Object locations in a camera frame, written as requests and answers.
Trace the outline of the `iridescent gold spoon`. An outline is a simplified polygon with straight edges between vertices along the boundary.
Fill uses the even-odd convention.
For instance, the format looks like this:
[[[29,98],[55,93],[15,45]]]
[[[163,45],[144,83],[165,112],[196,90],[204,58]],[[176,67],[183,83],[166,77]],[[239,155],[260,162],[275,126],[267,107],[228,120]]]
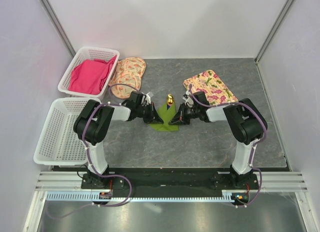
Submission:
[[[168,94],[168,95],[167,95],[167,98],[166,98],[167,109],[168,109],[169,107],[171,107],[172,104],[174,104],[174,102],[175,102],[175,100],[174,100],[174,98],[173,98],[173,95],[172,95],[172,94]]]

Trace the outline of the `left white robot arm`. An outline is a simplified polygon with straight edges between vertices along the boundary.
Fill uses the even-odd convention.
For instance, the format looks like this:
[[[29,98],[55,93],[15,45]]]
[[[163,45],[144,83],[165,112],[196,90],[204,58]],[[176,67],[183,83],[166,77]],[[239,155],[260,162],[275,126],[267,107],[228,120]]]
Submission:
[[[145,124],[164,124],[151,101],[152,96],[152,93],[132,91],[128,99],[115,105],[90,99],[76,119],[73,130],[84,144],[88,168],[94,173],[92,182],[98,188],[106,188],[110,182],[103,140],[112,121],[141,118]]]

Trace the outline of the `floral rectangular tray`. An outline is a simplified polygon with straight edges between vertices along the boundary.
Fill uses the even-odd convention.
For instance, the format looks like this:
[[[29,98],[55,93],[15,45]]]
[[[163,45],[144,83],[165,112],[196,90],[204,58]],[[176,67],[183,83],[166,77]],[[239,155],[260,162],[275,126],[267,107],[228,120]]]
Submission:
[[[219,105],[225,103],[237,102],[237,97],[225,85],[222,79],[213,71],[206,70],[183,81],[184,87],[193,94],[204,92],[210,105]]]

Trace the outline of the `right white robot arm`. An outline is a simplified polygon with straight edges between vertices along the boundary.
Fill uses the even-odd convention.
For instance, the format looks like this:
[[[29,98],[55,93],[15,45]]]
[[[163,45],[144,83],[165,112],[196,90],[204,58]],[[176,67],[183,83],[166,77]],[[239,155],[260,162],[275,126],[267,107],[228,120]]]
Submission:
[[[169,125],[189,125],[192,119],[205,123],[227,121],[236,139],[236,152],[229,173],[215,174],[212,179],[222,188],[246,189],[257,187],[253,173],[253,158],[257,145],[264,140],[268,125],[249,98],[237,102],[210,105],[204,92],[187,91],[178,112]]]

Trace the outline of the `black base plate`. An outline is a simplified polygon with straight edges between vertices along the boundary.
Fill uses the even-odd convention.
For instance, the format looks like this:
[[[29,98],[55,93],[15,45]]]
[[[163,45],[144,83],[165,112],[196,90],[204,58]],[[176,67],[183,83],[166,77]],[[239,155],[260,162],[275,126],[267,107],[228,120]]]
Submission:
[[[234,190],[246,193],[259,187],[257,175],[250,172],[238,178],[228,169],[212,168],[114,168],[110,178],[93,172],[82,176],[81,188],[111,190],[113,198],[210,199]]]

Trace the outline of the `pink cloth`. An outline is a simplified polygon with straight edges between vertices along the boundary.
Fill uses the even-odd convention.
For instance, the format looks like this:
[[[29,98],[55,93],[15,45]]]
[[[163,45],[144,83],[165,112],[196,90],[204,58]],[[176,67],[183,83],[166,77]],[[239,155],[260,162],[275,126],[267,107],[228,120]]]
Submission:
[[[98,95],[111,73],[116,56],[109,61],[94,59],[84,60],[71,72],[68,90],[72,92]]]

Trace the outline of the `floral fabric pouch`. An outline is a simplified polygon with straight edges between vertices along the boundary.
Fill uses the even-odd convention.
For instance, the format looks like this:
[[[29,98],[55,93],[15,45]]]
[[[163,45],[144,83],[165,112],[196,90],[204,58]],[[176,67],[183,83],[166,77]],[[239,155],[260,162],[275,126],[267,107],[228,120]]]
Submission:
[[[118,84],[111,87],[112,94],[119,99],[127,99],[134,90],[133,88],[139,91],[146,67],[146,62],[139,57],[129,57],[118,61],[108,84],[109,86]]]

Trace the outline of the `green paper napkin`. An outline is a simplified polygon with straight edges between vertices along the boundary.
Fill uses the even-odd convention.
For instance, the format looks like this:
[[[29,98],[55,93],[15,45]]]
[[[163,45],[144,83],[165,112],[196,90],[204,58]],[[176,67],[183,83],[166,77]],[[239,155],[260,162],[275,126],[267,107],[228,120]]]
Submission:
[[[176,104],[173,103],[169,108],[167,108],[167,103],[164,103],[157,110],[160,118],[163,120],[163,124],[150,124],[150,127],[156,131],[161,132],[176,132],[179,131],[178,125],[169,125],[169,122],[173,119],[177,113]]]

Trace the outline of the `empty white plastic basket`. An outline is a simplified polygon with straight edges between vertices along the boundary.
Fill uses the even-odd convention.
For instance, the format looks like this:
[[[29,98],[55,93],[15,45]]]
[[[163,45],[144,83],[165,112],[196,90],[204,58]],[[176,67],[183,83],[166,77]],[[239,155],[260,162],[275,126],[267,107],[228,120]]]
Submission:
[[[73,127],[90,98],[66,97],[52,102],[33,160],[46,166],[76,166],[87,162],[83,142]]]

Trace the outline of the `white basket with pink cloth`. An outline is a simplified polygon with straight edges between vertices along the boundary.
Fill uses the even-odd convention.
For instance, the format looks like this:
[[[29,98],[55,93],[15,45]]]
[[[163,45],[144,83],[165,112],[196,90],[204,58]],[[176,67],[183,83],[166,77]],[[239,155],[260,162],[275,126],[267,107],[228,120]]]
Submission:
[[[113,49],[80,48],[62,76],[58,90],[72,96],[102,99],[119,57],[119,51]]]

